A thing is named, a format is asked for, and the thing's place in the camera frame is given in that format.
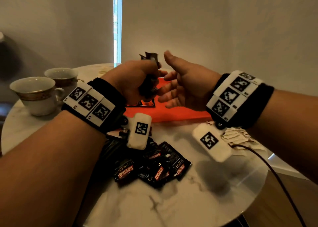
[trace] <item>wooden floor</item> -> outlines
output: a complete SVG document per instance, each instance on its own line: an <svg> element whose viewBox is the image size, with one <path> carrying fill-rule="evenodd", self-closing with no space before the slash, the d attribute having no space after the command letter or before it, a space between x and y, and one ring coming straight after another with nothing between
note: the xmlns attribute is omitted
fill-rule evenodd
<svg viewBox="0 0 318 227"><path fill-rule="evenodd" d="M311 181L279 174L289 194L300 211L307 227L318 226L318 185ZM244 213L250 227L301 226L287 197L272 172L263 190Z"/></svg>

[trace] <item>marble table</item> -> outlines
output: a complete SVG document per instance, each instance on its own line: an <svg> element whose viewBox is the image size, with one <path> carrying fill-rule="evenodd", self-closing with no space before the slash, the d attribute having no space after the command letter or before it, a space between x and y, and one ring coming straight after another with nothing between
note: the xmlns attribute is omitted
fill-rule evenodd
<svg viewBox="0 0 318 227"><path fill-rule="evenodd" d="M88 82L105 66L113 64L78 67L78 78ZM3 126L3 154L57 113L34 117L17 101ZM101 184L97 194L96 188L88 190L77 222L86 227L212 227L222 226L243 213L261 191L267 167L250 152L247 156L232 156L224 163L215 162L191 136L198 124L193 121L152 124L152 136L157 143L167 141L193 162L181 181L173 180L156 190L140 180L119 188L110 179ZM268 157L266 151L258 152Z"/></svg>

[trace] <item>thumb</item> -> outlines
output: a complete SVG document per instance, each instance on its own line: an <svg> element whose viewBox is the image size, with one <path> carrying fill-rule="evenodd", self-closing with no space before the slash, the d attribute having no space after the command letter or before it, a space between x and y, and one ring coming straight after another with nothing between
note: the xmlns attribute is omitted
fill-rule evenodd
<svg viewBox="0 0 318 227"><path fill-rule="evenodd" d="M180 75L184 75L189 70L190 62L174 56L170 53L170 51L165 51L163 54L164 59L168 65L170 65L175 71L177 71Z"/></svg>

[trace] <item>cord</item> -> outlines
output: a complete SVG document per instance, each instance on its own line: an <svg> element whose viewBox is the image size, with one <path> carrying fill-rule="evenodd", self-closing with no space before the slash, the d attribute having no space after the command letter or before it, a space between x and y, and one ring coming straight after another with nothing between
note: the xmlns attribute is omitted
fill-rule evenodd
<svg viewBox="0 0 318 227"><path fill-rule="evenodd" d="M292 205L292 208L294 209L294 211L295 211L295 213L296 213L296 215L297 215L297 217L298 217L298 219L299 219L301 225L302 225L303 227L307 227L306 224L305 224L305 222L304 222L304 220L303 220L303 218L302 218L302 216L301 216L301 214L299 213L299 211L298 211L298 209L297 209L297 207L296 207L294 201L292 200L290 194L288 193L286 187L284 186L282 180L280 179L280 177L278 176L278 174L274 171L274 169L271 167L271 165L269 165L269 163L268 163L261 155L259 155L255 150L253 150L253 149L251 149L251 148L249 148L249 147L246 147L246 146L240 145L240 144L234 144L234 145L232 145L231 147L232 147L232 148L234 148L234 147L242 147L242 148L245 148L245 149L251 151L252 153L254 153L257 157L259 157L259 158L268 166L268 168L272 171L272 173L273 173L274 176L276 177L276 179L277 179L278 183L280 184L281 188L283 189L284 193L286 194L286 196L287 196L287 198L288 198L290 204Z"/></svg>

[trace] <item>orange-red paper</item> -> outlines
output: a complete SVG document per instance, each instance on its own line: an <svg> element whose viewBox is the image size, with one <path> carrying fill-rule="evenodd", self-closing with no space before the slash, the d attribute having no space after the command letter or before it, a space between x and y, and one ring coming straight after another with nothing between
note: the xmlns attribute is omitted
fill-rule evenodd
<svg viewBox="0 0 318 227"><path fill-rule="evenodd" d="M159 84L157 88L169 82L165 81L163 78L159 78ZM141 112L152 117L152 122L163 122L163 121L182 121L189 119L211 119L211 116L207 112L196 112L191 109L178 106L172 109L167 109L165 107L166 103L159 103L158 96L155 97L154 108L147 107L127 107L124 115L127 117L133 117L136 113Z"/></svg>

